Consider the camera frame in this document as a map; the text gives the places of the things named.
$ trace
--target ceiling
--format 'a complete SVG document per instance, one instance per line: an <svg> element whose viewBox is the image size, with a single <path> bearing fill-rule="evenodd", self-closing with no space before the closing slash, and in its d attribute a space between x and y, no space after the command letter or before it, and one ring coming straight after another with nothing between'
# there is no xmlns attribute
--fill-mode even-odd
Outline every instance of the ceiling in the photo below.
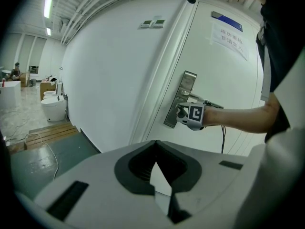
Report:
<svg viewBox="0 0 305 229"><path fill-rule="evenodd" d="M77 31L97 13L123 0L53 0L50 19L43 16L44 0L26 0L12 21L9 31L29 32L46 36L51 28L51 37L67 44ZM254 0L223 0L239 9L259 16L261 5Z"/></svg>

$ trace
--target marble floor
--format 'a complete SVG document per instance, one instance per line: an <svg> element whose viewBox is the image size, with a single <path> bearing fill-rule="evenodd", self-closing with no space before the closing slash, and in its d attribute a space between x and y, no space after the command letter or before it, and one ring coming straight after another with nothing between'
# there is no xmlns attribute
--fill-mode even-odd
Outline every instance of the marble floor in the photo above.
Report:
<svg viewBox="0 0 305 229"><path fill-rule="evenodd" d="M0 130L6 137L7 146L22 142L30 130L65 122L67 120L47 121L40 103L40 83L21 88L21 104L18 107L0 110Z"/></svg>

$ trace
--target fluorescent light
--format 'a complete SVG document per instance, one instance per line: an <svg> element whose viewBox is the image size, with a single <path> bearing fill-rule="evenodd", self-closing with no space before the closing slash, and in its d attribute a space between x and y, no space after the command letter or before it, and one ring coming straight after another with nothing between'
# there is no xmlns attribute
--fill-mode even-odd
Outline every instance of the fluorescent light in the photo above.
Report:
<svg viewBox="0 0 305 229"><path fill-rule="evenodd" d="M51 36L51 29L50 28L47 28L47 34L48 34L48 36Z"/></svg>
<svg viewBox="0 0 305 229"><path fill-rule="evenodd" d="M45 0L44 2L44 17L49 18L50 17L50 11L51 11L51 6L52 6L52 1L53 0Z"/></svg>

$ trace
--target person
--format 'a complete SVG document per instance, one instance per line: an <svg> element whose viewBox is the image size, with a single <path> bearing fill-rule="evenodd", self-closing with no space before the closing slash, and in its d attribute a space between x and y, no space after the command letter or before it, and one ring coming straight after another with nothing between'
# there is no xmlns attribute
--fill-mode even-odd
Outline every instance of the person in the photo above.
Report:
<svg viewBox="0 0 305 229"><path fill-rule="evenodd" d="M8 79L12 79L13 81L20 80L20 70L19 70L19 63L15 63L15 69L13 69L8 76Z"/></svg>
<svg viewBox="0 0 305 229"><path fill-rule="evenodd" d="M262 4L261 15L264 25L260 30L261 34L257 36L256 43L263 68L265 63L268 63L265 62L266 52L266 56L270 59L268 60L271 71L270 89L267 89L265 105L247 110L206 107L203 124L205 126L224 125L250 133L267 133L265 137L267 142L276 133L290 127L274 90L292 68L304 46L305 33L302 31L301 21L298 26L298 18L300 14L303 14L304 5L301 4L303 0L259 1Z"/></svg>

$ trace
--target door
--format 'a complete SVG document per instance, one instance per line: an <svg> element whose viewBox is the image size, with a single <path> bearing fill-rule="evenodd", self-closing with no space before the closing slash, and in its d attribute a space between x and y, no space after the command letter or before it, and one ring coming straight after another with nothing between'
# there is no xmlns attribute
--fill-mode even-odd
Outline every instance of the door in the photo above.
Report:
<svg viewBox="0 0 305 229"><path fill-rule="evenodd" d="M242 25L243 31L212 18L215 11ZM237 40L243 40L245 55L212 39L213 28ZM238 14L199 2L190 31L161 107L147 140L162 140L210 152L221 152L223 141L220 126L192 131L177 123L174 128L164 121L176 96L185 71L196 75L192 93L219 104L226 109L249 109L261 106L263 73L256 47L257 29ZM264 135L247 134L233 128L226 129L224 153L248 155L251 147L262 143Z"/></svg>

